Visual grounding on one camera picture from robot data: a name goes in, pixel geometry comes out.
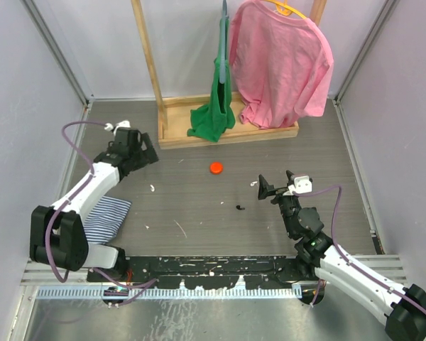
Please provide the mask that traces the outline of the orange earbud case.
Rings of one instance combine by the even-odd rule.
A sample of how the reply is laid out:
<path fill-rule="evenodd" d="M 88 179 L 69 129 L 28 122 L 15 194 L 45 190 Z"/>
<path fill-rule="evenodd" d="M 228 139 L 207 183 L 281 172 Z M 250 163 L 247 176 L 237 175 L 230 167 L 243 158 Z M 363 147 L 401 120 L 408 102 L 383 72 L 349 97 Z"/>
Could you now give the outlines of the orange earbud case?
<path fill-rule="evenodd" d="M 212 162 L 209 166 L 209 170 L 212 174 L 219 175 L 224 170 L 222 163 L 220 162 Z"/>

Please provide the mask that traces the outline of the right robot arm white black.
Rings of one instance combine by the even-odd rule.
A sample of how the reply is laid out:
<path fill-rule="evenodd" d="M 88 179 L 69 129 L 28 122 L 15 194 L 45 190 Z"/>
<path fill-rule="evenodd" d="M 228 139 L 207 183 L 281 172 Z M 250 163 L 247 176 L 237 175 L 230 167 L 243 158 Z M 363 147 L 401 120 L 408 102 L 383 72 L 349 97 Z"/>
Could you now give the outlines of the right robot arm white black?
<path fill-rule="evenodd" d="M 337 287 L 372 314 L 390 339 L 424 340 L 426 292 L 378 274 L 340 246 L 334 232 L 325 234 L 317 209 L 300 204 L 300 198 L 316 195 L 311 177 L 290 171 L 286 175 L 286 186 L 279 188 L 260 175 L 258 199 L 269 198 L 278 206 L 286 233 L 296 242 L 300 276 Z"/>

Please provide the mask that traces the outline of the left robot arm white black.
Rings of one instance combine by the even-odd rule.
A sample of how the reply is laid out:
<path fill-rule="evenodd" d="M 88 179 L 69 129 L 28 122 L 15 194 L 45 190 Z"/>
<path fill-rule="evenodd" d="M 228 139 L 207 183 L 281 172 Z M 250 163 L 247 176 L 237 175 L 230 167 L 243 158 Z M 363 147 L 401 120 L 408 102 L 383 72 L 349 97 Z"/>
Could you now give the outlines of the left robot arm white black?
<path fill-rule="evenodd" d="M 103 128 L 114 136 L 106 151 L 94 160 L 85 157 L 89 170 L 84 177 L 53 204 L 39 205 L 31 214 L 30 258 L 48 265 L 61 283 L 80 269 L 99 271 L 111 281 L 121 281 L 128 273 L 123 249 L 88 240 L 87 217 L 112 188 L 130 173 L 156 163 L 158 156 L 149 135 L 129 121 Z"/>

